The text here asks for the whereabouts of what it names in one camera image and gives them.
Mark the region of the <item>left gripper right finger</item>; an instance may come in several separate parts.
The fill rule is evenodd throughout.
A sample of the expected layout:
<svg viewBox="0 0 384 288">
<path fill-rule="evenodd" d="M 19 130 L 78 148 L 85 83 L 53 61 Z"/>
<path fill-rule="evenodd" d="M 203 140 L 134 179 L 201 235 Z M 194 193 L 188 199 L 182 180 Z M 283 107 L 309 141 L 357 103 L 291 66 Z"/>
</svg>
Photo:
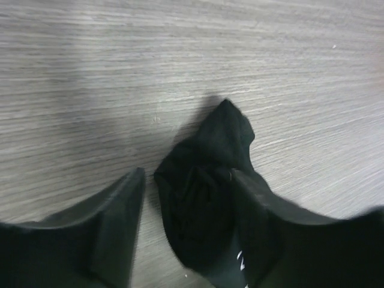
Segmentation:
<svg viewBox="0 0 384 288">
<path fill-rule="evenodd" d="M 383 208 L 348 219 L 311 212 L 233 170 L 231 187 L 250 287 L 382 287 Z"/>
</svg>

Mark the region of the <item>black t shirt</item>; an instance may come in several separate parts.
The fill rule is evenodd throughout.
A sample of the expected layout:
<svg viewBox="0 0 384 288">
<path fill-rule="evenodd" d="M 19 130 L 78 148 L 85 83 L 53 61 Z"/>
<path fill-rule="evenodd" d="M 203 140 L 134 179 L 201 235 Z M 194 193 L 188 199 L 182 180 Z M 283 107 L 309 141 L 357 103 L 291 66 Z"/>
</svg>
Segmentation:
<svg viewBox="0 0 384 288">
<path fill-rule="evenodd" d="M 232 169 L 253 171 L 254 137 L 248 118 L 223 100 L 154 173 L 173 252 L 215 287 L 247 286 L 230 182 Z"/>
</svg>

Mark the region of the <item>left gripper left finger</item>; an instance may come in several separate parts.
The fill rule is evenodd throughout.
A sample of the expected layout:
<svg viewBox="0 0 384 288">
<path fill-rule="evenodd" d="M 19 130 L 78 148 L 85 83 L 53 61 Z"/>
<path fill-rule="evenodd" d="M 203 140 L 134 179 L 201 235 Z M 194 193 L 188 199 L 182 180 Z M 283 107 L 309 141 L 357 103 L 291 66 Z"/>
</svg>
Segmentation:
<svg viewBox="0 0 384 288">
<path fill-rule="evenodd" d="M 144 191 L 137 168 L 41 221 L 1 223 L 1 286 L 128 287 Z"/>
</svg>

